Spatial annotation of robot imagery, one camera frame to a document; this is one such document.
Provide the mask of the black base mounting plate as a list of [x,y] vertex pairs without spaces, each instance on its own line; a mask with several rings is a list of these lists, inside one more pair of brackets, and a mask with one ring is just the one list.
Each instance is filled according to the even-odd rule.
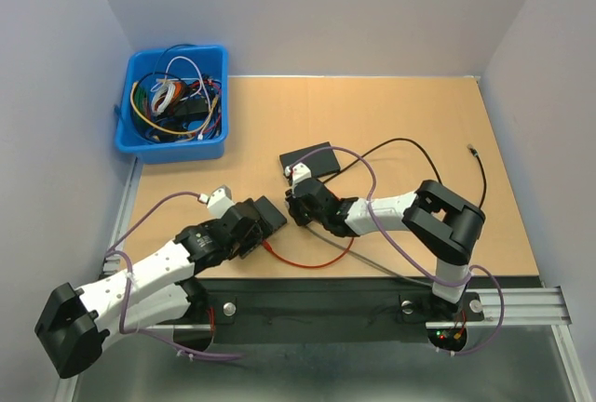
[[166,324],[204,324],[218,344],[425,343],[433,326],[484,318],[470,308],[476,292],[450,306],[395,277],[195,278],[184,289],[190,307]]

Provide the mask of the blue plastic bin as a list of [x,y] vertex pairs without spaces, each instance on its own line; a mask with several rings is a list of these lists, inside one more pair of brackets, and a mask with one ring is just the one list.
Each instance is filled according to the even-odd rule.
[[[118,108],[116,148],[146,164],[221,157],[229,132],[227,61],[221,46],[191,44],[133,55]],[[205,119],[166,116],[170,106],[194,97],[207,101]]]

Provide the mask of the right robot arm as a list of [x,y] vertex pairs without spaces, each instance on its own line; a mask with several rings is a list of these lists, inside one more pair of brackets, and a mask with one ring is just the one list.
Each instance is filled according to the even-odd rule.
[[340,198],[322,181],[307,178],[285,193],[289,213],[299,226],[320,224],[337,237],[408,231],[436,257],[436,274],[428,296],[431,313],[449,318],[462,307],[469,263],[486,220],[484,212],[433,180],[393,197]]

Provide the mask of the aluminium frame rail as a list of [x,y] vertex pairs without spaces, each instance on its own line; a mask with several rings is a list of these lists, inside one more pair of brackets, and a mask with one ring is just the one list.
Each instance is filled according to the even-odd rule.
[[[89,285],[75,294],[95,322],[99,331],[111,333],[124,330],[139,332],[157,325],[182,324],[192,318],[191,312],[198,307],[190,302],[190,296],[180,286],[169,285],[137,301],[125,301],[125,294],[117,289]],[[219,308],[218,317],[224,322],[239,323],[242,316],[262,316],[267,321],[276,317],[302,320],[322,316],[329,321],[332,316],[348,316],[363,313],[372,318],[383,311],[396,313],[406,324],[423,324],[428,328],[444,327],[460,320],[471,326],[542,326],[566,325],[570,322],[563,296],[557,289],[511,288],[501,290],[481,289],[464,295],[462,307],[454,315],[442,315],[415,297],[391,297],[389,303],[371,304],[356,302],[352,297],[346,303],[338,301],[327,305],[321,297],[308,297],[302,304],[296,297],[276,294],[272,303],[264,296],[238,297],[235,302],[225,301]]]

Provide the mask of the black network switch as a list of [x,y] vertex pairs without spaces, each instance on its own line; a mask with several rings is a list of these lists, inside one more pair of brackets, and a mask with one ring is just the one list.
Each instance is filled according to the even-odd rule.
[[238,250],[238,256],[245,259],[255,249],[260,247],[264,241],[278,232],[287,223],[287,218],[282,212],[264,195],[253,202],[253,206],[260,216],[258,221],[259,229],[251,232],[249,240],[243,243]]
[[331,144],[326,141],[281,154],[278,158],[282,170],[285,170],[303,156],[315,152],[303,161],[303,163],[310,169],[314,178],[325,178],[338,173],[340,171],[340,164],[334,151],[328,149],[328,146],[330,145]]

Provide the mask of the black adapter in bin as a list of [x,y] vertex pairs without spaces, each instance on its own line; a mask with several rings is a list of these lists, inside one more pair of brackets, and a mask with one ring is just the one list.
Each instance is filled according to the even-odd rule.
[[209,113],[209,105],[202,97],[179,101],[165,111],[167,117],[191,120],[205,119]]

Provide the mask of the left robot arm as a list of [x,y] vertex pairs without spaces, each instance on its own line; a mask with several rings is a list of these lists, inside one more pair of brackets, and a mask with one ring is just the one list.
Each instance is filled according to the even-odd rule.
[[229,261],[262,243],[262,216],[253,199],[231,205],[221,216],[185,227],[156,253],[128,261],[124,270],[74,288],[54,288],[34,327],[54,369],[62,379],[80,374],[102,355],[114,335],[144,333],[143,324],[128,324],[127,311],[167,288],[177,298],[175,311],[196,322],[207,311],[207,299],[183,282]]

